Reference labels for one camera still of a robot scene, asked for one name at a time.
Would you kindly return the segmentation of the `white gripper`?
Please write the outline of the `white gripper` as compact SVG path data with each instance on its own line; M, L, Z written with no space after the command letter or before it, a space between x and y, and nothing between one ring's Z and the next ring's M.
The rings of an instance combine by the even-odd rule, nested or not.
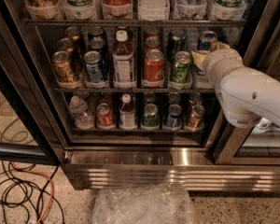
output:
M193 50L191 52L194 64L203 70L208 81L215 90L220 86L220 80L231 70L244 66L241 55L230 49L230 45L217 41L214 51Z

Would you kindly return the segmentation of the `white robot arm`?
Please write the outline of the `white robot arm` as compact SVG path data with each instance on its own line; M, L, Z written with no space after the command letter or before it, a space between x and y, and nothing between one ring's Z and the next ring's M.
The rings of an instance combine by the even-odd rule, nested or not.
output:
M262 118L280 127L280 82L244 66L241 55L230 48L192 53L194 64L215 89L227 121L253 128Z

